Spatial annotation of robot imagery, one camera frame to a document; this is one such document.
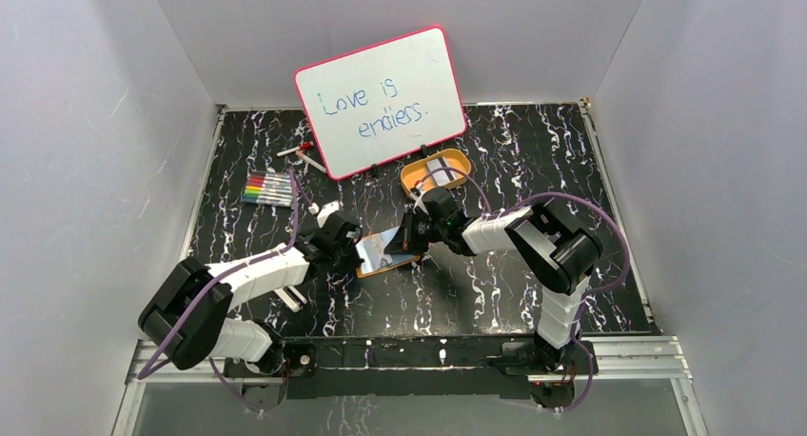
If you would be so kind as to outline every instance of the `marker set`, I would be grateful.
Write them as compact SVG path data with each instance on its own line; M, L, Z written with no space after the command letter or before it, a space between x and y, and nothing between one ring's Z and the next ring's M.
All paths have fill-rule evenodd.
M292 201L291 177L283 172L253 171L241 199L247 203L289 208Z

